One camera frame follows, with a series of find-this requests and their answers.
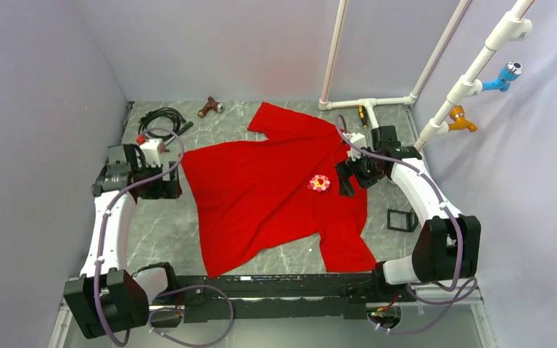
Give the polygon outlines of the pink flower plush brooch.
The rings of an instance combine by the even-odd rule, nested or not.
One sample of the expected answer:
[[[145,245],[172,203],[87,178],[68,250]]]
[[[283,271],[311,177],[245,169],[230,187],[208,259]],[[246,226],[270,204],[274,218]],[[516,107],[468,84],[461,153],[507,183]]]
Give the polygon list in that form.
[[[314,175],[308,184],[308,188],[315,192],[328,191],[331,185],[329,177],[326,175]]]

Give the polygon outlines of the red t-shirt garment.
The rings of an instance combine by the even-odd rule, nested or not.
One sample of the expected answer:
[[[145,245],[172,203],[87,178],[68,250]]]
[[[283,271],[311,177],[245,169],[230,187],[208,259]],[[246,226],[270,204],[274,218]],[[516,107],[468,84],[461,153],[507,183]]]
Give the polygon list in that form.
[[[335,126],[264,102],[248,128],[265,139],[191,150],[181,163],[197,206],[207,274],[220,276],[265,249],[313,234],[328,271],[371,270],[376,260],[361,236],[367,193],[339,194],[335,165],[349,148]],[[308,188],[314,175],[329,177],[328,191]]]

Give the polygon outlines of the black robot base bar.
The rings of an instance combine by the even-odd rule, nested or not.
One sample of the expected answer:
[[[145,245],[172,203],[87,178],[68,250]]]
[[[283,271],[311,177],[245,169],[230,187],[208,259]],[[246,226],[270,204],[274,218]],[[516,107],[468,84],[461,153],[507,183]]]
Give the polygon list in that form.
[[[378,307],[415,302],[404,285],[381,289],[370,273],[176,276],[178,294],[152,300],[181,311],[185,323],[210,320],[321,318],[364,319]]]

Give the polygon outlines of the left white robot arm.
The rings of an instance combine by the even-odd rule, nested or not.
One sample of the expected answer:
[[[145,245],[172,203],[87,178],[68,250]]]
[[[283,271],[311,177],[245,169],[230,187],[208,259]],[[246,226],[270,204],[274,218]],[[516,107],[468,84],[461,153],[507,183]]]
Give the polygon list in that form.
[[[128,269],[128,237],[141,199],[177,199],[182,194],[174,161],[163,162],[161,140],[114,145],[91,187],[94,229],[77,278],[63,297],[87,339],[128,332],[149,319],[150,304],[168,305],[179,295],[173,267],[159,262]]]

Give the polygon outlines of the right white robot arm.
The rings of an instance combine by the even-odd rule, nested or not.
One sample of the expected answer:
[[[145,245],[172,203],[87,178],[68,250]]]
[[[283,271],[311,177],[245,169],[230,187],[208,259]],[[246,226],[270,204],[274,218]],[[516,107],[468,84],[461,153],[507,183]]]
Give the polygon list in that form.
[[[475,275],[479,256],[481,223],[463,214],[432,180],[420,152],[412,146],[389,141],[388,130],[381,132],[377,146],[359,147],[360,133],[337,131],[348,145],[347,159],[335,166],[339,192],[353,197],[354,178],[360,189],[372,187],[382,178],[396,184],[413,209],[421,231],[408,256],[378,262],[371,280],[371,293],[380,301],[396,295],[399,285],[450,281],[452,291],[461,279]]]

